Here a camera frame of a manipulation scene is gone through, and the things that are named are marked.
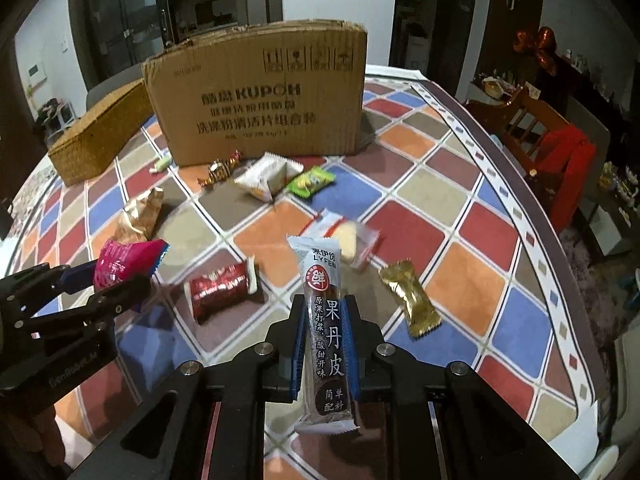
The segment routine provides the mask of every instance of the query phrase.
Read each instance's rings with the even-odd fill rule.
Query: wooden chair
[[[526,87],[518,88],[516,93],[505,104],[493,106],[478,101],[469,101],[466,103],[466,109],[484,126],[485,130],[498,136],[500,142],[513,153],[513,156],[527,173],[534,169],[531,155],[535,153],[546,133],[559,130],[568,124],[568,121],[562,115],[544,101],[529,97],[529,90]],[[533,116],[529,125],[526,126],[522,134],[517,137],[513,136],[516,128],[527,114]],[[525,151],[522,143],[538,123],[544,126],[545,131]]]
[[[544,101],[529,97],[529,90],[526,87],[518,88],[511,99],[504,104],[496,106],[468,101],[465,106],[484,129],[490,134],[497,135],[500,142],[513,154],[527,175],[525,180],[543,208],[549,211],[555,193],[562,183],[563,174],[536,171],[532,156],[549,131],[567,126],[568,121]],[[529,124],[521,134],[514,136],[516,128],[528,114],[532,116]],[[544,131],[526,150],[522,144],[539,123],[544,127]]]

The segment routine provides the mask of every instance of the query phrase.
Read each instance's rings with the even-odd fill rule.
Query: white box
[[[431,42],[429,41],[429,38],[409,36],[406,42],[404,67],[411,70],[419,70],[423,75],[426,75],[430,45]]]

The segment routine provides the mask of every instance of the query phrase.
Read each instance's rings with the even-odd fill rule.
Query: snack wrapper
[[[262,158],[234,182],[263,202],[272,202],[273,197],[287,185],[287,182],[304,169],[305,167],[295,160],[265,152]]]
[[[354,269],[359,269],[378,243],[380,231],[323,209],[302,229],[300,236],[338,240],[342,260]]]
[[[411,261],[383,267],[380,279],[401,304],[411,337],[423,336],[442,323],[440,314],[420,286]]]
[[[245,262],[222,267],[184,284],[184,293],[191,298],[193,319],[202,324],[211,314],[240,303],[258,291],[254,257]]]
[[[333,173],[329,173],[319,166],[314,166],[289,182],[287,189],[300,198],[310,198],[313,193],[320,191],[334,180],[335,175]]]
[[[164,240],[121,244],[109,238],[95,264],[95,290],[123,282],[136,274],[151,277],[168,249]]]
[[[200,187],[207,187],[217,182],[224,182],[234,172],[234,169],[240,164],[242,153],[235,150],[230,158],[217,158],[207,168],[209,176],[207,178],[199,178]]]
[[[356,430],[340,321],[340,246],[331,238],[290,236],[306,300],[303,412],[299,433]]]
[[[152,187],[129,200],[118,217],[113,239],[121,244],[149,240],[154,232],[163,198],[164,190]]]

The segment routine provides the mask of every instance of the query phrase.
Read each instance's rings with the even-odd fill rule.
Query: colorful checkered tablecloth
[[[150,186],[165,192],[157,237],[171,248],[142,313],[117,319],[119,356],[56,405],[58,415],[92,442],[117,427],[179,364],[215,364],[261,341],[288,316],[300,279],[286,236],[328,208],[382,233],[364,272],[343,269],[345,293],[362,317],[418,359],[463,360],[547,441],[594,401],[594,387],[565,304],[564,285],[533,225],[495,160],[484,131],[472,133],[427,85],[367,78],[363,134],[374,137],[355,156],[307,157],[335,184],[305,202],[282,193],[265,204],[232,182],[203,191],[205,167],[171,167],[151,175],[167,149],[151,118],[100,177],[66,188],[60,180],[24,231],[12,270],[49,262],[73,266],[97,257],[128,198]],[[262,297],[194,322],[179,287],[251,254],[260,265]],[[378,278],[387,263],[410,258],[444,322],[418,340]],[[43,312],[84,304],[92,293],[62,295]],[[265,423],[265,478],[384,478],[381,406],[358,408],[358,433],[300,436],[300,403],[270,404]]]

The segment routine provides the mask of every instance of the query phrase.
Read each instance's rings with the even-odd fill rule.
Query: wicker box
[[[153,114],[142,79],[106,95],[49,149],[67,186],[100,175]]]

